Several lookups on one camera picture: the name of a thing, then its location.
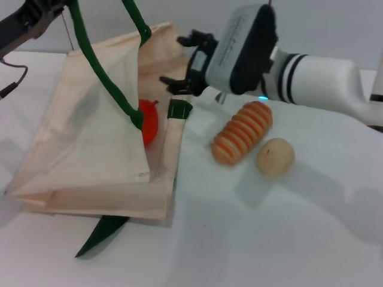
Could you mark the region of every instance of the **green strap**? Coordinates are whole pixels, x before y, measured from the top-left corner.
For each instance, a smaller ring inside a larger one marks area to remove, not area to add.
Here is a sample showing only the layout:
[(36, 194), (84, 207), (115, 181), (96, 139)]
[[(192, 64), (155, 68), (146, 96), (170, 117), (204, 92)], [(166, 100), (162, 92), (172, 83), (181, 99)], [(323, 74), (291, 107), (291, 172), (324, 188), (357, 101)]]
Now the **green strap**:
[(137, 27), (137, 30), (141, 36), (140, 46), (142, 46), (151, 37), (150, 27), (146, 25), (144, 19), (141, 16), (141, 13), (139, 12), (136, 4), (134, 3), (134, 0), (122, 0), (122, 3), (124, 4), (125, 8), (127, 9), (127, 12), (130, 15), (130, 18), (132, 18), (134, 24)]
[(83, 245), (80, 251), (77, 252), (75, 258), (83, 256), (100, 242), (103, 242), (110, 235), (119, 230), (128, 220), (129, 217), (104, 215), (97, 223), (87, 242)]
[(125, 114), (130, 116), (132, 123), (141, 130), (142, 122), (144, 121), (144, 114), (140, 110), (136, 111), (132, 108), (122, 91), (110, 80), (109, 76), (102, 68), (95, 52), (92, 49), (92, 46), (90, 45), (84, 21), (81, 16), (80, 7), (78, 5), (78, 0), (70, 0), (67, 5), (69, 7), (69, 11), (71, 12), (76, 39), (78, 41), (78, 45), (84, 53), (84, 56), (109, 94), (113, 97)]

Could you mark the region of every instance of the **white tabletop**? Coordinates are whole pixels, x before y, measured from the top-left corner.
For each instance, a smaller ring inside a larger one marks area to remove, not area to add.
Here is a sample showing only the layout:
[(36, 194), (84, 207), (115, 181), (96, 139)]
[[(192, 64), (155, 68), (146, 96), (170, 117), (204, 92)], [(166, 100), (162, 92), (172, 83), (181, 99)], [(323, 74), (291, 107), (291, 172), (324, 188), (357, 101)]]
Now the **white tabletop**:
[[(0, 102), (0, 164), (8, 177), (28, 148), (64, 59), (7, 57), (30, 67), (22, 85)], [(0, 66), (0, 87), (18, 72)], [(366, 96), (374, 75), (363, 72)], [(297, 163), (286, 176), (267, 179), (254, 166), (257, 150), (235, 169), (212, 160), (211, 137), (251, 99), (229, 96), (218, 106), (215, 93), (195, 99), (187, 120), (171, 220), (129, 222), (85, 259), (74, 259), (97, 218), (19, 213), (20, 206), (3, 197), (0, 286), (382, 286), (383, 136), (343, 115), (270, 102), (274, 126), (266, 139), (291, 142)], [(2, 141), (13, 158), (2, 154)], [(12, 149), (15, 143), (20, 149)]]

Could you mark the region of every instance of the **red tomato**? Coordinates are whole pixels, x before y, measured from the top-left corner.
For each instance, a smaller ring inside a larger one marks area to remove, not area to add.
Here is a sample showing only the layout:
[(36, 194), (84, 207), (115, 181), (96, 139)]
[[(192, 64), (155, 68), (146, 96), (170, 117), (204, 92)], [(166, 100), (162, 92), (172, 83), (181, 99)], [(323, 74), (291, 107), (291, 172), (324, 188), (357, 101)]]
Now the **red tomato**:
[(158, 101), (139, 100), (139, 109), (144, 113), (144, 122), (142, 124), (142, 138), (144, 145), (150, 144), (158, 132), (158, 112), (156, 104)]

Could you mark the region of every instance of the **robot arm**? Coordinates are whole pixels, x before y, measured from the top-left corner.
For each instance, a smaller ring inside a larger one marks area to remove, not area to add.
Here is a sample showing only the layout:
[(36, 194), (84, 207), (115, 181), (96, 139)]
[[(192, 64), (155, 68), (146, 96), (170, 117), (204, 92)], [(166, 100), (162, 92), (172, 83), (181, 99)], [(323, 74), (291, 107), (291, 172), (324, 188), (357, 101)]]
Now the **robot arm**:
[(65, 0), (26, 0), (0, 22), (0, 59), (29, 39), (40, 37), (62, 14)]
[(277, 40), (270, 5), (238, 8), (219, 42), (197, 31), (179, 37), (181, 45), (196, 47), (186, 77), (160, 80), (172, 94), (199, 96), (208, 86), (228, 94), (263, 94), (270, 100), (340, 112), (383, 130), (383, 64), (375, 80), (379, 93), (368, 100), (352, 61), (286, 53), (276, 46)]

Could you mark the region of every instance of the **cable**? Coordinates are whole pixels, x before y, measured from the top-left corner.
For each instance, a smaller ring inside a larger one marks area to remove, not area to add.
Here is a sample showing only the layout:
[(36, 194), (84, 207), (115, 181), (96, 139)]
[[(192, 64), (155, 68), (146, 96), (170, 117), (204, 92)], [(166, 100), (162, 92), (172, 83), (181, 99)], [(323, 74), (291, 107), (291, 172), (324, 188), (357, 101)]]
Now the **cable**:
[(4, 59), (1, 59), (0, 62), (3, 63), (5, 66), (9, 66), (9, 67), (13, 67), (13, 68), (24, 68), (24, 69), (25, 69), (24, 74), (23, 74), (22, 77), (19, 79), (19, 81), (16, 83), (17, 85), (20, 85), (20, 83), (24, 80), (26, 74), (28, 73), (28, 67), (25, 66), (25, 65), (14, 65), (14, 64), (9, 64), (9, 63), (7, 63)]
[(72, 39), (71, 39), (71, 34), (69, 33), (68, 26), (66, 25), (64, 14), (61, 14), (61, 17), (62, 17), (62, 20), (64, 21), (64, 26), (65, 26), (66, 34), (67, 34), (67, 36), (69, 38), (69, 42), (71, 43), (72, 51), (74, 51), (74, 47), (73, 47), (73, 43), (72, 43)]
[(18, 82), (13, 82), (12, 84), (8, 85), (6, 88), (3, 88), (1, 91), (0, 91), (0, 99), (3, 99), (5, 98), (6, 96), (8, 96), (15, 88), (17, 88), (21, 82), (24, 80), (26, 74), (28, 73), (28, 67), (25, 66), (25, 65), (14, 65), (14, 64), (9, 64), (7, 63), (4, 59), (0, 59), (0, 62), (2, 64), (4, 64), (5, 66), (9, 66), (9, 67), (12, 67), (12, 68), (24, 68), (25, 71), (23, 73), (23, 75), (21, 76), (21, 78), (18, 80)]

